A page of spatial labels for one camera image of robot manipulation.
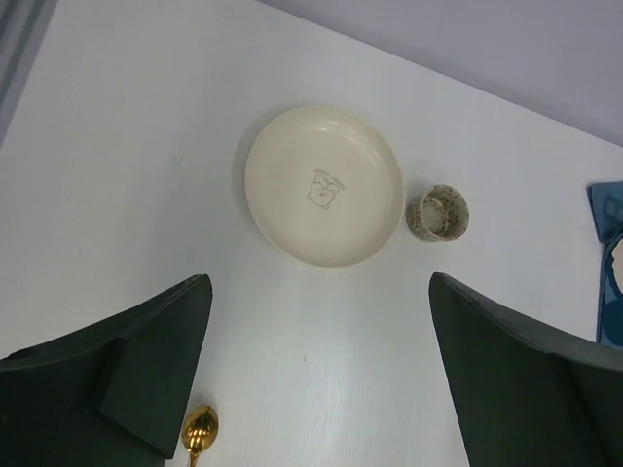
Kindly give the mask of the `blue bear print cloth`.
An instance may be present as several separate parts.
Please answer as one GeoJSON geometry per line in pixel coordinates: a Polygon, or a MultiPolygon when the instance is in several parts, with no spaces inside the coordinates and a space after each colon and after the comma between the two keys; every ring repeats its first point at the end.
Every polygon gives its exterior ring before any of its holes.
{"type": "Polygon", "coordinates": [[[622,348],[622,182],[598,182],[587,197],[602,245],[597,342],[622,348]]]}

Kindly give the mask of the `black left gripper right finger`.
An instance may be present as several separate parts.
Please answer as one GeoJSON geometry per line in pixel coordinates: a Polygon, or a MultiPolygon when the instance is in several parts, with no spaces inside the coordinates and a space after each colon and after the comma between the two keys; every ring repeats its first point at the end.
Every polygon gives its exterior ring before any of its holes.
{"type": "Polygon", "coordinates": [[[432,274],[428,297],[472,466],[619,466],[622,353],[432,274]]]}

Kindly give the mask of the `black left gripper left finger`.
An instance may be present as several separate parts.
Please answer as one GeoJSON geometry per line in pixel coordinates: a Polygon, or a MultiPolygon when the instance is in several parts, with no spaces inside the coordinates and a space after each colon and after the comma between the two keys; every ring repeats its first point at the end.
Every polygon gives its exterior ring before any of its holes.
{"type": "Polygon", "coordinates": [[[162,466],[175,453],[213,291],[194,275],[1,361],[4,466],[162,466]]]}

